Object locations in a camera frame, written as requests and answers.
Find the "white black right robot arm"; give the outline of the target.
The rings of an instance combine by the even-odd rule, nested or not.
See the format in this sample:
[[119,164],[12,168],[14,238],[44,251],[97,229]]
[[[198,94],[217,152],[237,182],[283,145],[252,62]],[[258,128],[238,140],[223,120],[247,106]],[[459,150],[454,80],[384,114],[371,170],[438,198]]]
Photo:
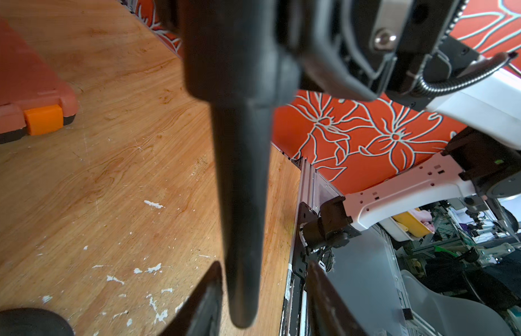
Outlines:
[[410,306],[403,214],[521,193],[521,1],[290,1],[304,68],[274,144],[301,169],[281,335],[438,334]]

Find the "black round stand base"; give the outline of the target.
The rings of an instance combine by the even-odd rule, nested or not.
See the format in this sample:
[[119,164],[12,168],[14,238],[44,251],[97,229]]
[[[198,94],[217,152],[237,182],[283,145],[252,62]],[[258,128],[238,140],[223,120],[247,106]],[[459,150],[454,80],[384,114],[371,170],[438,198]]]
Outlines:
[[70,324],[46,309],[17,308],[0,311],[0,335],[74,336]]

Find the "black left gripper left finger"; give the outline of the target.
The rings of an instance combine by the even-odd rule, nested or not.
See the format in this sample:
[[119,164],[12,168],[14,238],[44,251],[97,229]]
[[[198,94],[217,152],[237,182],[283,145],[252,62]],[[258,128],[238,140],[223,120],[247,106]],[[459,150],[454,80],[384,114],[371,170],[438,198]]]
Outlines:
[[220,335],[222,302],[222,267],[215,261],[160,335]]

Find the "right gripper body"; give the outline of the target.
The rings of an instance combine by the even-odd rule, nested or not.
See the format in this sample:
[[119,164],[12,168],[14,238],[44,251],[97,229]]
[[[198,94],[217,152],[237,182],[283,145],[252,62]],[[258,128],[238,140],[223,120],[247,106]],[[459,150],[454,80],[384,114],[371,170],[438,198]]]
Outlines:
[[466,8],[465,1],[284,1],[282,44],[299,90],[371,102],[409,95]]

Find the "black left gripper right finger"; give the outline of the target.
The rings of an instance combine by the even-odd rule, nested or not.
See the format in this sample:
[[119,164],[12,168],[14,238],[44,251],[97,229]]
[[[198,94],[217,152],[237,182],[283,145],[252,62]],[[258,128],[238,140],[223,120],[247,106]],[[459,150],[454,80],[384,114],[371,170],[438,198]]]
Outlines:
[[311,335],[367,336],[317,262],[308,264],[305,287]]

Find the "black microphone stand pole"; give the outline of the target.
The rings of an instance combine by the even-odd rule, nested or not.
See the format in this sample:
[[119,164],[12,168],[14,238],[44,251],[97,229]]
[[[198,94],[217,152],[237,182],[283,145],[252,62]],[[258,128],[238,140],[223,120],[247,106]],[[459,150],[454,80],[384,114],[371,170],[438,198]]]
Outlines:
[[184,76],[210,105],[228,309],[238,328],[256,320],[268,171],[276,108],[301,69],[280,42],[281,1],[181,1]]

